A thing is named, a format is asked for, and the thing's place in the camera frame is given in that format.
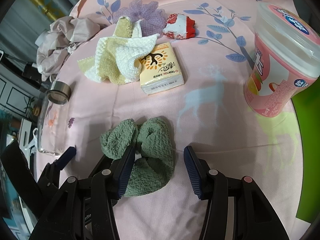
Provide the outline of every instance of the textured green fabric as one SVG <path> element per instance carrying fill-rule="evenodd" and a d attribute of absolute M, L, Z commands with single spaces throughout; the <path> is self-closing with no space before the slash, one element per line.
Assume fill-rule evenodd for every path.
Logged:
<path fill-rule="evenodd" d="M 135 145 L 140 159 L 134 163 L 124 196 L 140 196 L 164 187 L 173 172 L 173 154 L 166 123 L 155 117 L 137 126 L 132 119 L 100 136 L 103 153 L 120 159 L 129 145 Z"/>

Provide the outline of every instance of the yellow tissue packet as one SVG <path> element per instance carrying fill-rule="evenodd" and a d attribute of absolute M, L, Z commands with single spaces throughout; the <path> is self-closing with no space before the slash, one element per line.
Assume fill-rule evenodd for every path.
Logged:
<path fill-rule="evenodd" d="M 156 45 L 140 62 L 140 87 L 147 95 L 184 84 L 179 63 L 169 42 Z"/>

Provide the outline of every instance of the blue logo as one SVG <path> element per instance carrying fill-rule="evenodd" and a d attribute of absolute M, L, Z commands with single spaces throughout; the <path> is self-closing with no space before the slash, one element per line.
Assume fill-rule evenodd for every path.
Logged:
<path fill-rule="evenodd" d="M 306 35 L 309 35 L 309 31 L 307 30 L 307 28 L 303 26 L 300 22 L 298 22 L 295 18 L 293 18 L 290 14 L 288 14 L 286 11 L 281 10 L 279 8 L 277 8 L 276 11 L 282 13 L 282 16 L 298 30 L 302 31 Z"/>
<path fill-rule="evenodd" d="M 294 81 L 294 85 L 296 86 L 296 87 L 298 87 L 298 88 L 306 88 L 308 85 L 309 85 L 309 83 L 307 83 L 305 80 L 303 80 L 303 79 L 296 79 L 295 81 Z"/>

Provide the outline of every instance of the pink tablecloth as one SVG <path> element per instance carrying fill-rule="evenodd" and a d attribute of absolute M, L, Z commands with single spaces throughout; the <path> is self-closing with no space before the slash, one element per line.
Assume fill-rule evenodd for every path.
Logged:
<path fill-rule="evenodd" d="M 252 176 L 290 233 L 303 171 L 293 107 L 289 102 L 278 117 L 260 117 L 247 105 L 243 86 L 253 64 L 258 2 L 272 2 L 296 12 L 292 0 L 158 0 L 167 14 L 183 13 L 195 20 L 199 33 L 189 40 L 158 40 L 158 44 L 172 43 L 185 84 L 152 96 L 142 92 L 139 82 L 123 86 L 92 82 L 77 64 L 77 60 L 94 55 L 100 37 L 112 35 L 113 10 L 130 1 L 81 0 L 73 11 L 74 16 L 88 16 L 110 26 L 82 44 L 58 75 L 73 92 L 67 114 L 58 114 L 54 124 L 44 128 L 43 139 L 55 136 L 65 147 L 77 147 L 76 158 L 61 174 L 61 182 L 70 175 L 79 179 L 89 175 L 102 157 L 101 133 L 127 118 L 142 123 L 161 116 L 170 129 L 174 174 L 161 190 L 118 202 L 114 211 L 121 239 L 199 238 L 206 202 L 193 194 L 183 163 L 183 149 L 188 144 L 211 168 L 226 176 Z M 38 170 L 49 160 L 38 154 Z"/>

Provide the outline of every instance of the pink plastic container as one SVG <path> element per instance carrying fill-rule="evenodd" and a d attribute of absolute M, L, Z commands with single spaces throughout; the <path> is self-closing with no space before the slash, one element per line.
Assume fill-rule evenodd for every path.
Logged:
<path fill-rule="evenodd" d="M 290 98 L 320 75 L 320 37 L 295 14 L 260 3 L 255 65 L 244 95 L 258 114 L 277 116 Z"/>

